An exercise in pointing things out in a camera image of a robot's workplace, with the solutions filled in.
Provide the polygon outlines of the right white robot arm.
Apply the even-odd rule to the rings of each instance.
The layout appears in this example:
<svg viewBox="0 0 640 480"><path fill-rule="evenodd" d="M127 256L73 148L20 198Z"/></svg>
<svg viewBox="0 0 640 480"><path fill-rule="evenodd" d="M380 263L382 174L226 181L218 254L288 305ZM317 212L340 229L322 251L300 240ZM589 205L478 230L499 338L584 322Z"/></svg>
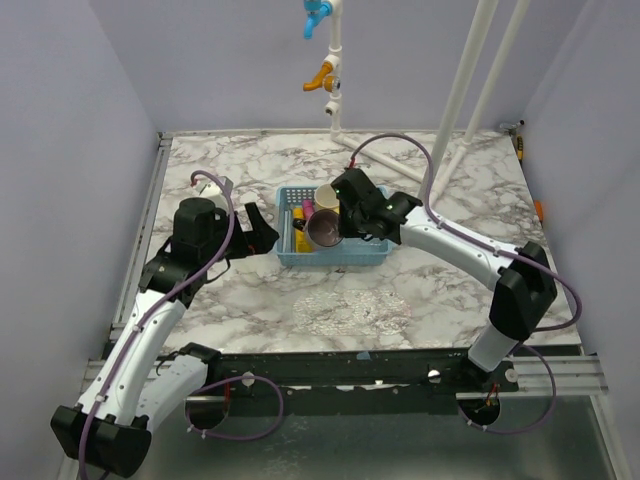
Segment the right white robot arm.
<svg viewBox="0 0 640 480"><path fill-rule="evenodd" d="M386 197L359 168L345 170L331 188L342 236L389 240L432 254L493 293L489 323L459 370L471 391L493 384L497 366L531 336L557 297L545 250L531 241L517 247L491 240L427 211L409 194Z"/></svg>

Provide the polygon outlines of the blue plastic basket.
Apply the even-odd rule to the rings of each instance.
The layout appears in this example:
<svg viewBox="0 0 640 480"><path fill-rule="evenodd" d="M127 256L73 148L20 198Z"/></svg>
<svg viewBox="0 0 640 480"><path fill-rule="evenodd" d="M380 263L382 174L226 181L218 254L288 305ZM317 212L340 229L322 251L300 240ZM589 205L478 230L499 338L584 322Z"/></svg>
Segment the blue plastic basket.
<svg viewBox="0 0 640 480"><path fill-rule="evenodd" d="M275 252L284 266L378 266L393 248L387 240L365 241L340 234L339 201L328 184L281 187L276 207Z"/></svg>

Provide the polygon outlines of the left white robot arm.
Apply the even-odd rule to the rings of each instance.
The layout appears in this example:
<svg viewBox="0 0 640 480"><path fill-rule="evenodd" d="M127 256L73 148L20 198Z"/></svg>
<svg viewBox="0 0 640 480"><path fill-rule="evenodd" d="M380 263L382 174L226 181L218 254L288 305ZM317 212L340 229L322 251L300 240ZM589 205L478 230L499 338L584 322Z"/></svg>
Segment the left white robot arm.
<svg viewBox="0 0 640 480"><path fill-rule="evenodd" d="M257 205L244 208L248 231L210 199L180 202L172 234L144 266L129 319L102 369L73 406L58 406L51 418L67 457L129 478L147 455L154 425L191 391L209 395L220 387L222 372L212 364L219 354L204 347L180 352L158 386L147 378L169 333L208 283L207 270L267 254L277 242Z"/></svg>

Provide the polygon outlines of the clear textured round tray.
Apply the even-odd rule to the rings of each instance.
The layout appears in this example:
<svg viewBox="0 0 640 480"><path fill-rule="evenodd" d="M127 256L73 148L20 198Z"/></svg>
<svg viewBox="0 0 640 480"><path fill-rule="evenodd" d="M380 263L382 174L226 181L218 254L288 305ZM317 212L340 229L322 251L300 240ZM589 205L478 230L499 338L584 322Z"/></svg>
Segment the clear textured round tray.
<svg viewBox="0 0 640 480"><path fill-rule="evenodd" d="M389 336L402 332L411 319L407 302L391 290L349 290L344 320L355 335Z"/></svg>

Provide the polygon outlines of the purple translucent cup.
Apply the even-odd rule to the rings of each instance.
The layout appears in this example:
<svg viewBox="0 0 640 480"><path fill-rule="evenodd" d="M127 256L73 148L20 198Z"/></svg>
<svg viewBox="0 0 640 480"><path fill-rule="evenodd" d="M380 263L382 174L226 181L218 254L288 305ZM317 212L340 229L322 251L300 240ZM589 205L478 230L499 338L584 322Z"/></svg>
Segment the purple translucent cup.
<svg viewBox="0 0 640 480"><path fill-rule="evenodd" d="M305 234L314 250L333 248L342 242L339 222L339 214L329 209L316 211L306 221Z"/></svg>

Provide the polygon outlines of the yellow mug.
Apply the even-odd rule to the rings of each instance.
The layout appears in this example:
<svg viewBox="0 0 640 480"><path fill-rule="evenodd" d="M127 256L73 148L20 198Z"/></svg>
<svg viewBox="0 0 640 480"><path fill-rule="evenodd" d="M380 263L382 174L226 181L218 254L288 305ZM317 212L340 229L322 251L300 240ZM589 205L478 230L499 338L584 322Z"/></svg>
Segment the yellow mug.
<svg viewBox="0 0 640 480"><path fill-rule="evenodd" d="M317 210L329 209L339 212L340 202L330 184L318 186L313 194L314 205Z"/></svg>

